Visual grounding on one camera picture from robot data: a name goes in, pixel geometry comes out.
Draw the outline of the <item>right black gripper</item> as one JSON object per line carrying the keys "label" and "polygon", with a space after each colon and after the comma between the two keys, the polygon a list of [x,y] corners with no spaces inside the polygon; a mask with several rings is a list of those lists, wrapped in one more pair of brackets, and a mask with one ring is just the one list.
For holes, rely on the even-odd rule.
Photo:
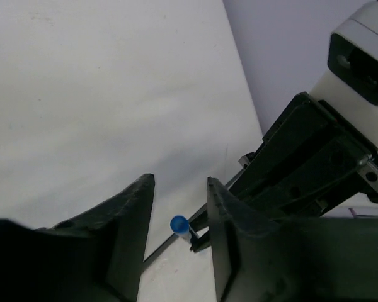
{"label": "right black gripper", "polygon": [[378,148],[326,101],[302,92],[246,155],[217,212],[259,238],[289,218],[323,216],[358,193],[378,204]]}

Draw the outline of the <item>dark blue gel pen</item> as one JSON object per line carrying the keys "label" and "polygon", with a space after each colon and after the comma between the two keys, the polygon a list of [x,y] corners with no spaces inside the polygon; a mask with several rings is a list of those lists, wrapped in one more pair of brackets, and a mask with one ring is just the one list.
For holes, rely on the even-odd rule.
{"label": "dark blue gel pen", "polygon": [[190,244],[190,250],[193,251],[199,236],[190,226],[189,221],[184,216],[176,215],[172,217],[169,225],[175,235]]}

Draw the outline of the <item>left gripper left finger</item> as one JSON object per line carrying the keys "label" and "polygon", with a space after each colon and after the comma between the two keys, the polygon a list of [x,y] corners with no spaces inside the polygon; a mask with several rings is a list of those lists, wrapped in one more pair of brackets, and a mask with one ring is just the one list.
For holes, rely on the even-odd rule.
{"label": "left gripper left finger", "polygon": [[0,218],[0,301],[135,301],[155,178],[52,228]]}

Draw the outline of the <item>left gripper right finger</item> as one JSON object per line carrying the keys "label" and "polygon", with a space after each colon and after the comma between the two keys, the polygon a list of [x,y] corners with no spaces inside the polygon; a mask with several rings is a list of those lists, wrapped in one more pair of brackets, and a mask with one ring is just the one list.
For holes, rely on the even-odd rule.
{"label": "left gripper right finger", "polygon": [[207,180],[217,301],[378,301],[378,218],[271,221]]}

